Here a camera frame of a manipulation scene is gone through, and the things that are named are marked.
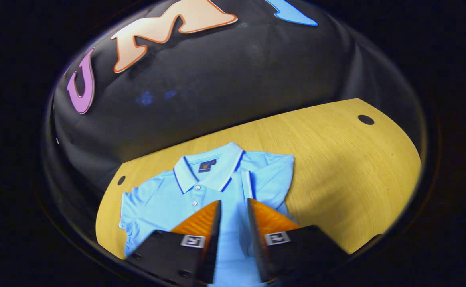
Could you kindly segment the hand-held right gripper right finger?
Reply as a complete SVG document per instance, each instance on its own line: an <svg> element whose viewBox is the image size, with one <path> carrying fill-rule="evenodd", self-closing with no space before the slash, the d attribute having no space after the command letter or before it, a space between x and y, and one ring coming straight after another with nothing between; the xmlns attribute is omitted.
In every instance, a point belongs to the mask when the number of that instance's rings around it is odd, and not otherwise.
<svg viewBox="0 0 466 287"><path fill-rule="evenodd" d="M319 227L299 226L252 198L247 208L262 282L318 283L348 261L349 254Z"/></svg>

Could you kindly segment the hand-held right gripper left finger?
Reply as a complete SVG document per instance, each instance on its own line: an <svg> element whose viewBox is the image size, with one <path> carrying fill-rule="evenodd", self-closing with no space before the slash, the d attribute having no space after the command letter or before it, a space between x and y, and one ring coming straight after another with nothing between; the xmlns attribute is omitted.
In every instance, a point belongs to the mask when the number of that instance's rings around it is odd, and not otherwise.
<svg viewBox="0 0 466 287"><path fill-rule="evenodd" d="M205 287L214 281L222 204L213 201L170 231L155 230L126 262L166 287Z"/></svg>

